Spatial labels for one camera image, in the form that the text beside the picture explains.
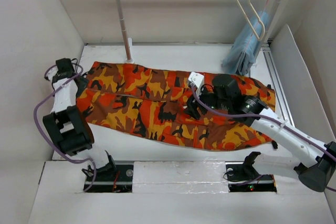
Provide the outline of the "orange camouflage trousers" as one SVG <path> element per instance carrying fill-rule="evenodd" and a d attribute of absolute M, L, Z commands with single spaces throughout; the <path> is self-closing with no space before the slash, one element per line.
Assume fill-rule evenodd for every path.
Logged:
<path fill-rule="evenodd" d="M 88 123 L 177 146 L 234 151 L 271 141 L 232 119 L 212 113 L 199 120 L 187 115 L 184 110 L 192 95 L 189 75 L 187 71 L 95 62 L 76 104 Z"/>

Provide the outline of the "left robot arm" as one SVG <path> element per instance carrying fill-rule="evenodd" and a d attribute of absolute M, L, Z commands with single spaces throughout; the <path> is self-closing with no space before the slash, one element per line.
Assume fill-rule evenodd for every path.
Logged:
<path fill-rule="evenodd" d="M 112 180 L 117 175 L 116 164 L 107 151 L 94 146 L 91 128 L 76 105 L 76 99 L 88 84 L 77 70 L 82 68 L 76 59 L 62 58 L 46 71 L 45 79 L 51 82 L 54 90 L 51 95 L 54 103 L 42 122 L 59 155 L 76 163 L 90 161 L 94 166 L 90 173 Z"/>

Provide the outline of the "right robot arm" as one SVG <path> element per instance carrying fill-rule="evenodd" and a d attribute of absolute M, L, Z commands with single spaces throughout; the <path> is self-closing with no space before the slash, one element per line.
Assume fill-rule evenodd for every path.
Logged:
<path fill-rule="evenodd" d="M 251 152 L 239 168 L 225 174 L 228 181 L 238 176 L 239 185 L 247 185 L 263 175 L 279 175 L 299 180 L 316 192 L 328 189 L 335 172 L 335 142 L 324 143 L 308 136 L 278 115 L 260 98 L 242 94 L 238 82 L 227 74 L 216 76 L 209 92 L 203 74 L 191 72 L 188 85 L 192 95 L 186 113 L 195 119 L 211 112 L 232 119 L 270 137 L 287 149 L 292 157 Z"/>

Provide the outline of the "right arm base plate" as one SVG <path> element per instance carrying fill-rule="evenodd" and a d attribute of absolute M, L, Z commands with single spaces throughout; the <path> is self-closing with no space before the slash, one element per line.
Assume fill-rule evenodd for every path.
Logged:
<path fill-rule="evenodd" d="M 253 168 L 244 169 L 242 162 L 226 162 L 223 178 L 228 182 L 230 193 L 276 193 L 273 175 L 260 175 Z"/>

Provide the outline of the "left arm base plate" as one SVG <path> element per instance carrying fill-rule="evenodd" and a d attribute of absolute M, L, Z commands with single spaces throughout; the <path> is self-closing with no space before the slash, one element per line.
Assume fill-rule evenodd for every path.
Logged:
<path fill-rule="evenodd" d="M 134 162 L 116 162 L 115 172 L 99 172 L 93 185 L 87 189 L 93 179 L 93 169 L 89 165 L 82 169 L 86 176 L 83 189 L 87 193 L 131 193 L 133 185 Z"/>

